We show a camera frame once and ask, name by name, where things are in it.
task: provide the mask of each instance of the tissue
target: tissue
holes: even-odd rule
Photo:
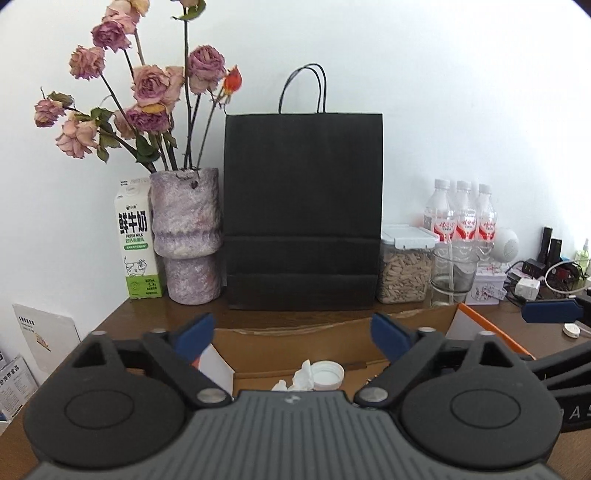
[[[312,390],[314,390],[314,377],[312,376],[312,367],[309,360],[306,360],[301,364],[301,368],[294,374],[292,384],[289,388],[287,388],[287,383],[285,380],[279,380],[271,389],[271,391],[275,392],[303,392]]]

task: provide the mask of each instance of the orange rose bud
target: orange rose bud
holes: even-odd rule
[[[222,90],[224,95],[230,96],[242,86],[242,75],[238,71],[238,67],[234,65],[232,70],[228,72],[226,78],[223,80]]]

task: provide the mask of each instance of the dried rose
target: dried rose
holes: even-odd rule
[[[125,117],[121,113],[121,110],[117,110],[115,112],[115,119],[113,121],[115,123],[115,128],[119,131],[122,138],[126,140],[129,140],[130,138],[135,138],[135,132],[131,128],[130,124],[127,123],[127,120],[125,120]]]
[[[139,12],[132,7],[129,0],[114,0],[105,12],[106,17],[111,17],[117,14],[129,15],[134,23],[139,22]]]
[[[129,48],[131,42],[125,36],[125,28],[115,20],[106,20],[92,29],[92,39],[97,47],[110,48],[117,52]]]
[[[234,92],[242,86],[242,75],[238,71],[238,66],[234,65],[232,70],[228,72],[226,78],[223,80],[222,92],[227,97],[230,97]]]
[[[135,105],[125,111],[129,123],[141,132],[163,133],[170,129],[168,113],[163,109],[159,113],[146,113]]]
[[[210,92],[217,88],[226,75],[223,56],[212,46],[197,47],[189,55],[189,86],[195,94]]]
[[[134,98],[140,107],[160,104],[168,113],[180,99],[183,85],[183,68],[166,67],[162,70],[156,65],[145,65],[134,68]]]
[[[134,19],[130,15],[120,13],[120,12],[115,12],[111,15],[104,16],[102,21],[103,21],[103,23],[105,23],[109,20],[120,23],[121,26],[123,27],[123,31],[125,32],[126,35],[133,35],[135,33],[135,24],[137,22],[134,22]]]
[[[43,99],[35,105],[35,125],[38,127],[53,127],[57,119],[65,115],[61,102]]]
[[[90,147],[99,147],[95,142],[96,131],[94,120],[80,122],[72,112],[62,126],[62,134],[56,138],[56,145],[69,157],[84,158],[85,153],[92,153]]]
[[[70,73],[77,79],[100,77],[105,69],[105,51],[100,47],[78,48],[70,59]]]

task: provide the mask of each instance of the milk carton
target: milk carton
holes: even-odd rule
[[[150,179],[122,181],[115,209],[129,298],[161,297],[164,276],[154,252]]]

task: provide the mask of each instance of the flower vase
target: flower vase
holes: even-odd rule
[[[214,253],[222,246],[217,168],[159,171],[151,176],[154,249],[164,258],[168,295],[185,305],[219,297]]]

